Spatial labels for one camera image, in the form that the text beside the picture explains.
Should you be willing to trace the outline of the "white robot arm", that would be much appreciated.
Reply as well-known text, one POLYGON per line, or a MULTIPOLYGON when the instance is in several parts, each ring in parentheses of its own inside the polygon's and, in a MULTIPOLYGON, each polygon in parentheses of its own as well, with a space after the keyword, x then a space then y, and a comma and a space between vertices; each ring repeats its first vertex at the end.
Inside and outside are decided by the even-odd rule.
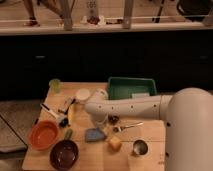
POLYGON ((107 115, 162 120, 165 171, 213 171, 213 95, 206 90, 109 100, 105 90, 97 89, 85 110, 96 123, 107 115))

